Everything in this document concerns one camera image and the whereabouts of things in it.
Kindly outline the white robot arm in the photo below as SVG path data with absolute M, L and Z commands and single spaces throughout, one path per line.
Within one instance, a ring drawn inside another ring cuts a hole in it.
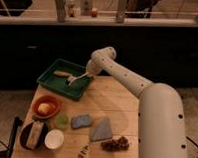
M 182 99 L 167 84 L 154 83 L 115 62 L 113 47 L 97 49 L 86 64 L 86 72 L 112 75 L 139 100 L 138 158 L 189 158 Z

